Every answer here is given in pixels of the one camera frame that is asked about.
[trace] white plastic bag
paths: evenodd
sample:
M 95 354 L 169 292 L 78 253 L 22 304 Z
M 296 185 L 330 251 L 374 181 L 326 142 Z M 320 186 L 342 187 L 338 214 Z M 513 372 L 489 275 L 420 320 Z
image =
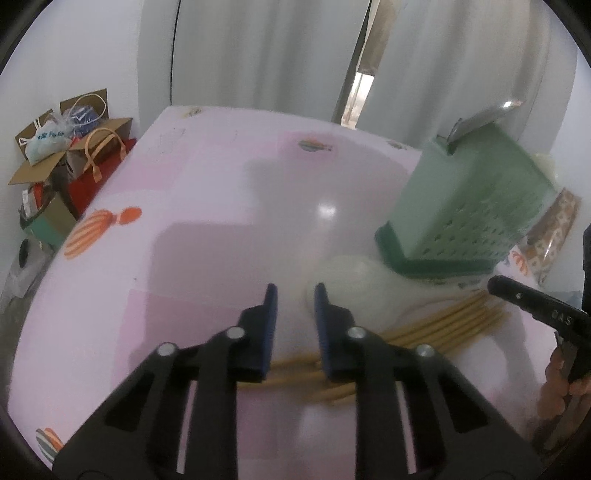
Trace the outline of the white plastic bag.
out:
M 59 113 L 52 112 L 44 125 L 35 120 L 37 131 L 32 138 L 19 138 L 20 145 L 26 145 L 25 155 L 31 165 L 57 152 L 65 151 L 72 143 L 72 124 Z

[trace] cardboard box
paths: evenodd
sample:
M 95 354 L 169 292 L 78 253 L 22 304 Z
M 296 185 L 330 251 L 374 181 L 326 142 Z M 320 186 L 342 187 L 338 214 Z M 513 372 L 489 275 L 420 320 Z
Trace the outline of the cardboard box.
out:
M 85 106 L 85 105 L 91 106 L 93 109 L 95 109 L 95 112 L 98 113 L 99 115 L 101 114 L 101 112 L 103 110 L 105 110 L 105 113 L 103 114 L 102 118 L 104 120 L 107 120 L 109 118 L 109 102 L 107 99 L 107 90 L 106 89 L 96 90 L 95 92 L 85 93 L 84 95 L 78 95 L 76 97 L 72 97 L 68 100 L 64 100 L 64 101 L 60 102 L 60 113 L 63 115 L 64 112 L 66 110 L 68 110 L 69 108 L 71 108 L 76 102 L 78 102 L 78 105 L 81 105 L 81 106 Z M 41 125 L 45 125 L 45 122 L 47 122 L 47 117 L 49 116 L 50 113 L 53 113 L 53 110 L 48 110 L 47 112 L 45 112 L 43 115 L 41 115 L 39 117 L 39 123 Z M 17 142 L 18 148 L 22 152 L 22 156 L 25 158 L 27 158 L 27 155 L 25 153 L 25 149 L 27 148 L 27 146 L 21 145 L 18 139 L 19 138 L 32 138 L 35 136 L 36 132 L 37 132 L 37 127 L 35 127 L 34 122 L 31 122 L 21 132 L 19 132 L 16 137 L 14 137 L 14 140 Z
M 129 131 L 131 130 L 131 121 L 132 119 L 127 118 L 110 118 L 103 124 L 101 124 L 101 128 L 110 128 L 111 130 L 115 130 L 117 134 L 123 139 L 127 140 L 129 138 Z M 107 135 L 108 132 L 101 131 L 98 132 L 96 135 L 92 137 L 90 142 L 90 147 L 93 148 L 94 146 L 98 145 L 102 142 Z M 84 146 L 86 144 L 86 137 L 82 138 L 79 142 L 75 143 L 74 146 L 70 147 L 70 151 L 81 151 L 84 153 Z M 12 176 L 10 181 L 8 182 L 9 185 L 18 185 L 23 183 L 37 183 L 37 182 L 44 182 L 51 176 L 54 168 L 63 160 L 65 162 L 66 152 L 58 152 L 50 155 L 49 157 L 41 160 L 39 163 L 31 166 L 28 160 L 25 160 L 20 168 L 15 172 Z

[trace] green plastic basket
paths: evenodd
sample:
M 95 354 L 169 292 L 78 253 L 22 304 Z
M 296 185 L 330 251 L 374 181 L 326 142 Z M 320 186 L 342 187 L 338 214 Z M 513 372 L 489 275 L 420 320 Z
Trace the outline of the green plastic basket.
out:
M 413 278 L 492 272 L 556 198 L 531 157 L 496 124 L 430 141 L 388 223 L 381 255 Z

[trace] orange hot air balloon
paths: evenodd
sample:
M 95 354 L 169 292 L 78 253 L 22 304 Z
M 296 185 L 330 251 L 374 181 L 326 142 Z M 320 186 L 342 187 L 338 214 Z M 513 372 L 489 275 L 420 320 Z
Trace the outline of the orange hot air balloon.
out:
M 88 250 L 111 225 L 127 225 L 141 216 L 142 209 L 139 207 L 126 208 L 119 215 L 108 210 L 93 212 L 68 237 L 64 256 L 68 259 L 76 258 Z

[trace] plastic bag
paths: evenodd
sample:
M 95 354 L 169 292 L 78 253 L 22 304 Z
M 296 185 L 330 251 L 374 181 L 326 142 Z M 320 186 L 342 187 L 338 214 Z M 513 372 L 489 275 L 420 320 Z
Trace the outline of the plastic bag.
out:
M 534 278 L 543 285 L 576 218 L 581 199 L 567 189 L 519 242 Z
M 25 155 L 31 165 L 57 152 L 65 151 L 72 143 L 73 127 L 59 113 L 52 112 L 44 125 L 35 120 L 37 131 L 32 138 L 19 138 L 26 145 Z
M 91 96 L 98 97 L 103 103 L 103 111 L 100 115 L 90 105 L 78 105 L 78 102 L 80 102 L 82 99 Z M 106 111 L 107 103 L 103 97 L 97 93 L 87 93 L 86 95 L 78 98 L 76 103 L 74 103 L 71 108 L 64 112 L 64 118 L 66 122 L 72 126 L 73 136 L 76 138 L 82 138 L 100 125 L 101 119 L 103 118 Z

